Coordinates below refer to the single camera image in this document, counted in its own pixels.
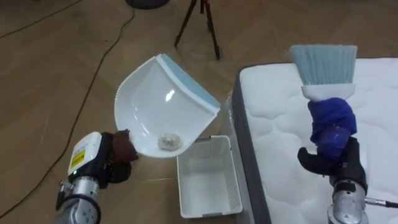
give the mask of wooden floor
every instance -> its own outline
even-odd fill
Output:
[[[0,35],[72,0],[0,0]],[[239,68],[289,61],[292,44],[356,44],[360,57],[398,56],[396,0],[211,0],[224,59],[215,61],[205,16],[193,13],[178,50],[174,38],[189,0],[136,11],[104,61],[65,157],[44,184],[0,223],[52,223],[70,149],[91,131],[115,131],[115,90],[149,57],[169,54],[218,100]],[[0,39],[0,213],[30,191],[65,147],[102,54],[132,10],[124,0],[83,0],[51,19]],[[206,133],[216,131],[213,125]],[[180,218],[175,159],[141,158],[132,178],[100,192],[103,223],[173,223]],[[234,217],[193,223],[234,223]]]

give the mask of quilted mattress surface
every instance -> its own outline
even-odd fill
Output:
[[[315,153],[312,118],[294,64],[245,68],[240,81],[248,125],[273,224],[327,224],[332,186],[304,170],[297,151]],[[368,197],[398,201],[398,59],[357,59],[357,119]],[[398,210],[367,205],[370,224],[398,224]]]

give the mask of tripod leg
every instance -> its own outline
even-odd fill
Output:
[[[177,47],[178,43],[180,42],[181,36],[184,33],[185,27],[188,24],[189,18],[191,17],[193,8],[197,4],[197,1],[198,0],[191,0],[191,4],[189,5],[187,14],[185,15],[184,21],[182,22],[180,32],[178,33],[177,37],[175,38],[174,47]]]
[[[205,13],[205,0],[200,0],[200,14]]]
[[[214,51],[216,54],[216,58],[217,58],[217,60],[220,60],[221,52],[220,52],[220,47],[217,44],[216,31],[214,30],[213,18],[211,17],[210,3],[209,3],[209,0],[204,0],[204,2],[205,2],[206,14],[207,14],[207,28],[211,32],[211,38],[213,39]]]

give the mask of yellow label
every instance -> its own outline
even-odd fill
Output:
[[[70,163],[71,169],[74,168],[75,166],[77,166],[83,160],[85,160],[85,152],[86,152],[86,150],[84,149],[84,150],[80,151],[78,154],[76,154],[75,156],[73,156],[72,162]]]

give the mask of blue bristles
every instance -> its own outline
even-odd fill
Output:
[[[304,85],[352,83],[357,46],[293,45],[290,56]]]

